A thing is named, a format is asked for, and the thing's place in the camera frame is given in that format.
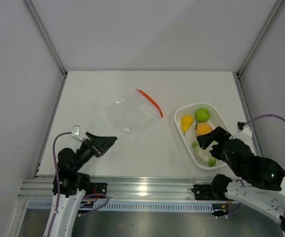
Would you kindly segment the orange peach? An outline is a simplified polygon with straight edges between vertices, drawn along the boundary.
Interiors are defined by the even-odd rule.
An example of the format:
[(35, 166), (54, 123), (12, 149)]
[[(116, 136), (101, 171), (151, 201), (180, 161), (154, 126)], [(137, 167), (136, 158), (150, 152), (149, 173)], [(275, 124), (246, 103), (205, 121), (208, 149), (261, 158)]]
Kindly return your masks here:
[(197, 124), (197, 127), (196, 127), (197, 136), (206, 135), (212, 131), (213, 131), (213, 128), (206, 122)]

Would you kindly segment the white green cabbage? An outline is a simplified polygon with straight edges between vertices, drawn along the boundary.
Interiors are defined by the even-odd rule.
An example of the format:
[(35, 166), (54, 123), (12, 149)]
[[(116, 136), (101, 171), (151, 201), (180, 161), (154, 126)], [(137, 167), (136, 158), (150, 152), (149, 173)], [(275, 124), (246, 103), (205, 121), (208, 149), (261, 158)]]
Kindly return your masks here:
[(208, 165), (208, 167), (214, 167), (216, 165), (217, 159), (211, 156), (209, 151), (200, 148), (198, 141), (192, 143), (192, 148), (196, 156), (198, 156), (202, 162)]

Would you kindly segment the green apple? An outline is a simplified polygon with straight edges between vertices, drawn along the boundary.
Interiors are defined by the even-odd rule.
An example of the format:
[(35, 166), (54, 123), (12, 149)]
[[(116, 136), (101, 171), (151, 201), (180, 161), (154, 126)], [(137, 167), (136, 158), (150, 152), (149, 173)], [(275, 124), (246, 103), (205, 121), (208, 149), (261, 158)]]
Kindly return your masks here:
[(207, 122), (211, 117), (211, 113), (206, 108), (199, 108), (195, 111), (194, 117), (199, 123)]

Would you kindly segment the clear zip top bag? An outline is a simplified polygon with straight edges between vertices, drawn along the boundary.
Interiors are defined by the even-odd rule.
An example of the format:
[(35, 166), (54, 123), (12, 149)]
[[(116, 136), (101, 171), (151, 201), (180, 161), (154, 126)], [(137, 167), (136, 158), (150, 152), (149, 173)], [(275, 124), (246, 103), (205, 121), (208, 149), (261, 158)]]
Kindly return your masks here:
[(149, 95), (136, 89), (109, 105), (107, 117), (119, 131), (131, 135), (150, 128), (164, 115), (160, 106)]

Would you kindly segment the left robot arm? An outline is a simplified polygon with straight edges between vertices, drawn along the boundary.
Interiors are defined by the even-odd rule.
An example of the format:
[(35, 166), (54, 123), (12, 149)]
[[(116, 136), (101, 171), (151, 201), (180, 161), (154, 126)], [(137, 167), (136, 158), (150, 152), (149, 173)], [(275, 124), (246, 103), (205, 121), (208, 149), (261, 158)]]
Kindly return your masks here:
[[(64, 148), (56, 153), (56, 142), (64, 135), (70, 135), (81, 141), (80, 147), (73, 151)], [(96, 136), (86, 132), (87, 138), (82, 139), (73, 132), (63, 132), (57, 135), (53, 141), (52, 154), (55, 167), (53, 181), (53, 196), (51, 211), (48, 217), (44, 237), (70, 237), (77, 217), (86, 216), (104, 208), (109, 203), (109, 197), (103, 193), (94, 192), (95, 184), (91, 183), (88, 174), (80, 173), (79, 170), (92, 157), (100, 158), (117, 141), (115, 136)], [(106, 201), (97, 208), (79, 213), (84, 199), (98, 199), (103, 197)]]

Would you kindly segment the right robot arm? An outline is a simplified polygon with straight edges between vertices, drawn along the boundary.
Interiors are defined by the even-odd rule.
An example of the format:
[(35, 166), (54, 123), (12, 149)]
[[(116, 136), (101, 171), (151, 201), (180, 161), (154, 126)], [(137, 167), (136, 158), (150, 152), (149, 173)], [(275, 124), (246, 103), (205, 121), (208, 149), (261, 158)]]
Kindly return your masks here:
[[(274, 160), (256, 156), (244, 142), (251, 137), (251, 129), (243, 123), (239, 123), (234, 135), (218, 126), (197, 137), (201, 149), (211, 147), (214, 158), (226, 163), (237, 177), (254, 188), (249, 190), (240, 182), (217, 174), (210, 184), (210, 194), (217, 200), (231, 199), (262, 213), (285, 233), (285, 171)], [(265, 198), (255, 190), (267, 191), (272, 197)]]

